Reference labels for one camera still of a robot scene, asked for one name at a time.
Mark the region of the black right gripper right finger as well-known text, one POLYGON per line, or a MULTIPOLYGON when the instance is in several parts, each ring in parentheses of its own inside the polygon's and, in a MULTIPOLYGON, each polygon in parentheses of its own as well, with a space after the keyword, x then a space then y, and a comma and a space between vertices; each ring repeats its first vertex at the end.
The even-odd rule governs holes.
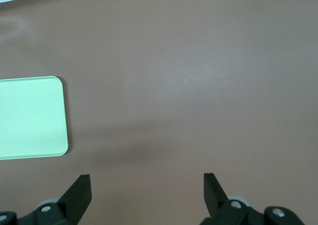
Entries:
POLYGON ((267 207, 260 213, 239 199, 229 199, 215 174, 204 174, 204 201, 209 212, 203 225, 302 225, 304 222, 291 210, 267 207))

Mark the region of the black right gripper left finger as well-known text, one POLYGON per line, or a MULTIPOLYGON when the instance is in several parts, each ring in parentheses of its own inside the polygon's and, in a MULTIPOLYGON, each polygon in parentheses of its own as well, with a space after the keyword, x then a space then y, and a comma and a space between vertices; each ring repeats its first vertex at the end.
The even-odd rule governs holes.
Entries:
POLYGON ((18 218, 15 212, 0 213, 2 225, 77 225, 91 203, 90 175, 80 175, 56 202, 47 202, 18 218))

